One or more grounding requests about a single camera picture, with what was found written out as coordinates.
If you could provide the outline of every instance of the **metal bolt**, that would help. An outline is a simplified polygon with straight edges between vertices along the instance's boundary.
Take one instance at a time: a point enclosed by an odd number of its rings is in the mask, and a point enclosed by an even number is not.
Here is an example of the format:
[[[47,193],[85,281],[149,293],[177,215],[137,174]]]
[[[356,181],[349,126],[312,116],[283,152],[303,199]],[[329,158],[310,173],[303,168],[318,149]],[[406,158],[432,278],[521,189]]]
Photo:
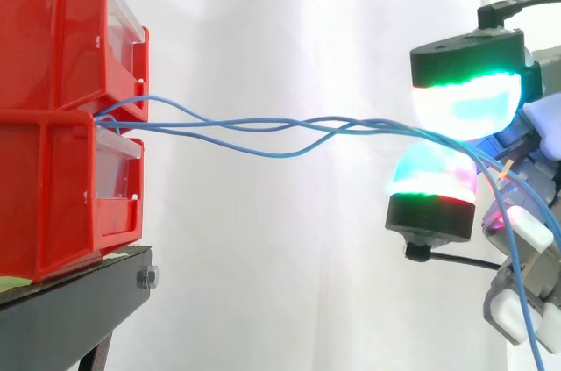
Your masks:
[[[144,289],[156,289],[160,279],[158,266],[144,266],[138,274],[138,285]]]

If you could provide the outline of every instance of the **robotic hand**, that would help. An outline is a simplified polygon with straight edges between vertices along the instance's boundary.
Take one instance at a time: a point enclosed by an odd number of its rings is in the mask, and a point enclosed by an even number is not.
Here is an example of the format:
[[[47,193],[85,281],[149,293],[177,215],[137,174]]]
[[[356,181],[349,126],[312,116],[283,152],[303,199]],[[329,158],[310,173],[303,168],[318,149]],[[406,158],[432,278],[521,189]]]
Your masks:
[[[561,0],[508,0],[478,11],[472,33],[411,51],[413,101],[421,125],[477,147],[515,172],[561,219],[561,46],[524,47],[504,19]],[[430,143],[409,149],[397,167],[386,228],[401,233],[406,257],[471,237],[477,169],[463,154]],[[523,284],[537,340],[561,353],[561,256],[542,213],[511,182],[501,198],[515,231]],[[487,240],[508,256],[484,301],[484,318],[512,344],[528,338],[505,225],[496,202],[482,223]]]

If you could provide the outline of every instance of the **black housing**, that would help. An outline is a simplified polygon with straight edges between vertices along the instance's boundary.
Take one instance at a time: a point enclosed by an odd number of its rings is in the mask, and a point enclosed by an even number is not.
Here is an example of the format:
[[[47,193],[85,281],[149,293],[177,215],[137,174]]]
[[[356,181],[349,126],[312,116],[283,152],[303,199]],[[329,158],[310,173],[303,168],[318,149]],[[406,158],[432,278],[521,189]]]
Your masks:
[[[474,77],[507,72],[522,74],[524,33],[467,33],[411,51],[413,86],[460,84]]]

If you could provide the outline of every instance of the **black cable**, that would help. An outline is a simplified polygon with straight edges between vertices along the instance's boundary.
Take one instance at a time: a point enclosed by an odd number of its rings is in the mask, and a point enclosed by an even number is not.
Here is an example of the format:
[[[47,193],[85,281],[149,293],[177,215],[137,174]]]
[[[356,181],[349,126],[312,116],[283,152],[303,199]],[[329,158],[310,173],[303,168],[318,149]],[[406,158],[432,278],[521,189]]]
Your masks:
[[[449,261],[450,263],[466,264],[468,266],[477,266],[478,268],[488,268],[497,271],[501,267],[500,264],[492,263],[490,261],[470,259],[469,257],[461,257],[459,255],[444,254],[444,253],[430,253],[431,260]]]
[[[561,0],[505,0],[484,5],[477,10],[479,29],[504,26],[507,18],[513,17],[527,7],[551,3],[561,3]]]
[[[541,4],[561,3],[561,0],[521,0],[517,5],[523,9]]]

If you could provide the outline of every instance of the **gray mechanical part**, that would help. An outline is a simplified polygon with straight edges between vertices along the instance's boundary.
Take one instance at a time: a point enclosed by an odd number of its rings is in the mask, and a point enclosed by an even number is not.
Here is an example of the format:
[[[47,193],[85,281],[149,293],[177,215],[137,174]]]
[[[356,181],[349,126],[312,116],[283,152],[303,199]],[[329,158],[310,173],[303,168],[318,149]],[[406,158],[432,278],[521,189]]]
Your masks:
[[[517,293],[515,285],[515,277],[513,271],[510,269],[510,259],[505,261],[501,266],[501,269],[491,281],[491,288],[485,295],[485,301],[483,302],[483,318],[495,328],[502,336],[505,337],[513,345],[520,345],[517,339],[513,338],[508,332],[506,332],[500,325],[494,320],[493,314],[491,313],[491,304],[496,296],[498,296],[504,289],[511,289]],[[540,315],[543,314],[543,302],[537,296],[531,293],[526,294],[528,298],[528,304],[536,310]]]
[[[543,97],[561,91],[561,46],[533,52],[542,70]]]
[[[146,266],[138,272],[138,285],[144,289],[156,289],[160,281],[160,269],[158,266]]]

